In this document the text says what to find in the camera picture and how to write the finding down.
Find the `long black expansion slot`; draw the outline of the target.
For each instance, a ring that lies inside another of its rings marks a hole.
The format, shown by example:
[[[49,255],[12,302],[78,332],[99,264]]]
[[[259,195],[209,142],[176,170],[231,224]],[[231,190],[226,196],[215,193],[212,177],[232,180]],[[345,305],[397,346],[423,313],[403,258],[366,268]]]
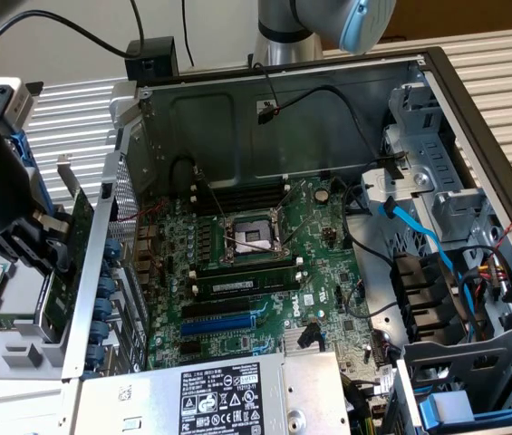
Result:
[[[225,299],[213,302],[189,304],[181,307],[180,317],[184,320],[211,317],[250,311],[248,298]]]

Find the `black graphics card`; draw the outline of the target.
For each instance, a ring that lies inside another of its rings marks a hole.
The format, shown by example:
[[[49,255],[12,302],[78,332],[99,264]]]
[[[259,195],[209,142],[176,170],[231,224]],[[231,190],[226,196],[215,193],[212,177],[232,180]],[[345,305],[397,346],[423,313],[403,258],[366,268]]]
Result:
[[[94,214],[89,199],[72,172],[68,154],[58,157],[57,172],[73,202],[70,235],[66,244],[70,267],[64,273],[52,271],[43,281],[35,309],[34,327],[46,343],[59,343],[72,319]]]

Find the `CPU socket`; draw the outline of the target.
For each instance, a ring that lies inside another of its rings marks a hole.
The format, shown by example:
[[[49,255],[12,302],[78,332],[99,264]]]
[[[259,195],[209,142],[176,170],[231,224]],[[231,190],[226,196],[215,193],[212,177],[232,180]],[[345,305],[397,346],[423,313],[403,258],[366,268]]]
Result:
[[[279,241],[279,229],[276,222],[276,215],[272,208],[268,210],[257,210],[229,216],[231,224],[228,227],[222,225],[223,254],[227,258],[234,256],[245,256],[260,253],[271,253],[282,255],[285,251],[291,253],[287,245],[283,246]],[[265,252],[253,249],[248,246],[237,245],[234,242],[225,240],[223,236],[233,237],[239,241],[252,243],[261,247],[269,247],[277,252]]]

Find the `green motherboard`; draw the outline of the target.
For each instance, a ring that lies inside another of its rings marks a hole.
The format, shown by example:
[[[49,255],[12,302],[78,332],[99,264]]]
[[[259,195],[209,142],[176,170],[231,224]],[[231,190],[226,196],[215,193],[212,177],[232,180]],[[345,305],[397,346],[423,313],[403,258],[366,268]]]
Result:
[[[291,254],[304,263],[297,268],[245,275],[291,275],[300,288],[267,295],[245,296],[256,326],[223,333],[181,336],[184,323],[234,314],[184,320],[181,307],[197,303],[191,286],[197,264],[223,254],[220,217],[198,216],[191,207],[191,192],[184,197],[162,198],[138,220],[135,256],[138,278],[150,309],[150,335],[145,366],[167,369],[193,363],[232,358],[284,354],[287,329],[317,323],[320,351],[335,355],[338,370],[369,397],[383,396],[391,387],[394,369],[391,347],[377,340],[376,323],[381,304],[369,306],[361,270],[359,247],[350,242],[344,220],[351,209],[344,199],[357,195],[340,180],[321,179],[331,198],[320,223],[307,225],[289,244]],[[202,353],[183,357],[179,343],[200,340]]]

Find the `silver socket cover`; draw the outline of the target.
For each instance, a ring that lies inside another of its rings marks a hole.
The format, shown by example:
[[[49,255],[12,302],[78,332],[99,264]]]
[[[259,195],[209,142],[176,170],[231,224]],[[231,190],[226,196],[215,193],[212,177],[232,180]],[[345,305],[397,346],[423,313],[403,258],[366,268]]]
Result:
[[[289,244],[307,225],[320,223],[331,198],[329,189],[318,177],[293,180],[285,184],[285,187],[285,196],[273,208],[279,229],[279,241],[283,246]],[[329,192],[330,197],[326,204],[318,204],[314,200],[314,193],[318,189]]]

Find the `blue card retainer clip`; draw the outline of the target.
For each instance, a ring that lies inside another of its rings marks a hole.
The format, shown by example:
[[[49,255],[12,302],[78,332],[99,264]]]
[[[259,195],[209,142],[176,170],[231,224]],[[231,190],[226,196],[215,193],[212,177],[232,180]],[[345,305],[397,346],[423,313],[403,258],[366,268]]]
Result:
[[[100,276],[97,283],[96,297],[109,300],[116,292],[116,283],[113,278]]]
[[[110,334],[110,327],[104,321],[93,320],[89,330],[89,342],[101,345]]]
[[[88,344],[85,354],[85,365],[96,369],[104,363],[105,349],[102,345]]]
[[[97,297],[93,305],[92,320],[106,322],[112,311],[113,305],[109,299]]]
[[[121,258],[121,242],[115,238],[107,238],[103,245],[101,264],[108,268],[114,268],[120,263]]]

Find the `silver disk bay bracket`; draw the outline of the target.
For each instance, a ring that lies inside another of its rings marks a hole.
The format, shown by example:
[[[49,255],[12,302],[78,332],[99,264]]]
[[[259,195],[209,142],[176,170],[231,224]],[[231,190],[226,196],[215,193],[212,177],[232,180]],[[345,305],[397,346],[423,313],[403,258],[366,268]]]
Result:
[[[412,198],[435,189],[432,178],[426,171],[412,173],[410,170],[393,176],[387,169],[371,169],[362,174],[364,197],[371,212],[376,212],[392,197],[400,206],[407,208]]]

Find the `open grey PC case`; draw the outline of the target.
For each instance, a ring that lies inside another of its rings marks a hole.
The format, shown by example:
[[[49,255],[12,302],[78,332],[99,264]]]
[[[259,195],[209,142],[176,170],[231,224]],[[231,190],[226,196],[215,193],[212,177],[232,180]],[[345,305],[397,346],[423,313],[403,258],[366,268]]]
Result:
[[[382,432],[397,361],[410,343],[391,283],[393,258],[437,254],[464,338],[478,343],[512,330],[512,165],[438,48],[188,78],[124,82],[115,88],[118,131],[108,156],[81,287],[68,363],[73,435],[89,380],[150,372],[150,309],[136,267],[138,220],[162,198],[187,196],[197,164],[209,181],[318,177],[340,180],[355,200],[344,220],[369,306],[382,305],[377,340],[391,347],[390,389],[369,397],[339,371],[350,435]],[[392,197],[371,212],[362,174],[426,171],[435,189],[407,208]],[[114,268],[101,264],[107,238],[121,242]],[[97,283],[116,283],[102,366],[85,365]]]

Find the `silver chipset heat sink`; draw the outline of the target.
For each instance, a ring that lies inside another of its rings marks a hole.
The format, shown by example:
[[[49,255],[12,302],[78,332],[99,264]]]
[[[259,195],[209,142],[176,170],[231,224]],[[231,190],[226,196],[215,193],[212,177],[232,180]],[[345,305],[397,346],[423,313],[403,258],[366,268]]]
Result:
[[[283,340],[284,340],[284,354],[286,357],[288,356],[300,356],[311,353],[319,353],[320,347],[318,342],[313,342],[309,347],[302,348],[297,340],[300,338],[302,333],[304,332],[304,327],[287,329],[285,331]]]

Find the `black box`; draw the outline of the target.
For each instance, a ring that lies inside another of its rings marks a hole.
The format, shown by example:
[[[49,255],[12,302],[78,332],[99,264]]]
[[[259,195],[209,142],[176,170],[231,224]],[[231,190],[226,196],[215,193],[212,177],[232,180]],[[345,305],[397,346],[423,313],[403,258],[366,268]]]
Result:
[[[125,59],[130,81],[155,80],[179,76],[179,65],[173,36],[146,39],[142,50],[140,41],[130,41],[128,54],[140,53],[136,59]]]

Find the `grey parts rack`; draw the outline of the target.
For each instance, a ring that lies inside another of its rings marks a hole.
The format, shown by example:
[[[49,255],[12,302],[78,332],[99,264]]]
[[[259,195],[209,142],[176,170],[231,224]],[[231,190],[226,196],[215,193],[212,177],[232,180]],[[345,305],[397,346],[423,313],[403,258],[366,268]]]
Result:
[[[67,333],[59,343],[46,343],[36,332],[34,316],[46,277],[24,264],[0,257],[5,275],[0,284],[0,314],[16,316],[14,329],[0,330],[0,381],[61,378]]]

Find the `grey power supply unit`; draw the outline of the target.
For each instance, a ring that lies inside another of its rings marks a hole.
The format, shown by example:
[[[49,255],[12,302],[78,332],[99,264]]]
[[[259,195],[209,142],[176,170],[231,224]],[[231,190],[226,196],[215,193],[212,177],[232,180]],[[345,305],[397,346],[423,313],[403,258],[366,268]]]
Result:
[[[333,353],[281,353],[89,380],[73,435],[350,435]]]

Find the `silver locking lever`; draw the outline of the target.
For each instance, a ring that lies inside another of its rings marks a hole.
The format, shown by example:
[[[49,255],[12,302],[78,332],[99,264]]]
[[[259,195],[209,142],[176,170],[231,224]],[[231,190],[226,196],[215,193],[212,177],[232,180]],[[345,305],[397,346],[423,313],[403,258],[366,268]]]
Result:
[[[218,216],[222,219],[222,225],[228,227],[231,224],[231,219],[224,211],[216,190],[211,186],[204,171],[197,164],[192,167],[192,171],[195,189],[191,192],[190,202],[193,211],[202,217]]]
[[[247,242],[239,241],[237,239],[234,239],[233,237],[223,236],[223,238],[225,240],[229,240],[231,242],[234,242],[237,245],[242,245],[242,246],[245,246],[245,247],[251,247],[251,248],[256,249],[256,250],[265,251],[265,252],[272,252],[272,253],[277,252],[273,248],[263,247],[263,246],[255,245],[255,244],[252,244],[252,243],[247,243]]]

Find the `blue expansion slot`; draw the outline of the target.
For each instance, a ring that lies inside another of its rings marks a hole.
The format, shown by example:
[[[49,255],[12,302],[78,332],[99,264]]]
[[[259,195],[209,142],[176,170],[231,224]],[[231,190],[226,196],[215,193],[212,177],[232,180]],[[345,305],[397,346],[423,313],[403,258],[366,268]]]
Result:
[[[219,334],[227,331],[252,329],[256,326],[254,314],[234,314],[219,318],[197,320],[180,326],[180,335]]]

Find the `grey disk bay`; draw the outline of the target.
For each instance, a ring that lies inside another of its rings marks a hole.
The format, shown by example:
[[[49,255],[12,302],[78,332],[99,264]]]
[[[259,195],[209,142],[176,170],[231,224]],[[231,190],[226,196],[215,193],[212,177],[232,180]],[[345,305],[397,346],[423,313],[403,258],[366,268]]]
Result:
[[[414,343],[397,361],[382,432],[432,435],[419,404],[433,393],[465,391],[475,414],[512,408],[512,330],[478,343]],[[437,435],[512,435],[512,426]]]

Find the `blue disk carrier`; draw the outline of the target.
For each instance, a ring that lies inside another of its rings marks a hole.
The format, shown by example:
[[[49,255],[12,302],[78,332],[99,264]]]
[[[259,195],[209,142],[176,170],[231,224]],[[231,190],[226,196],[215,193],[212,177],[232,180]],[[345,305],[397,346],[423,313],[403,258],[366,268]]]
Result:
[[[419,410],[424,430],[432,435],[512,426],[512,408],[475,414],[465,391],[433,393]]]

